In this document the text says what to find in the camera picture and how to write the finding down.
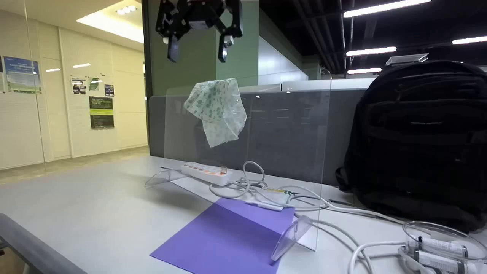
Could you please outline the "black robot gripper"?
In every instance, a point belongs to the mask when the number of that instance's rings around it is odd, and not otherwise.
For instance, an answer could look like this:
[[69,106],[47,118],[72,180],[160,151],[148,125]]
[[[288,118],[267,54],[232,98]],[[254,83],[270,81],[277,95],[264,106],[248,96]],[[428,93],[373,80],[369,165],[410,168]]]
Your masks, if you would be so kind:
[[160,0],[156,31],[168,46],[168,60],[178,61],[180,40],[194,25],[216,26],[218,60],[226,63],[229,49],[244,35],[241,0]]

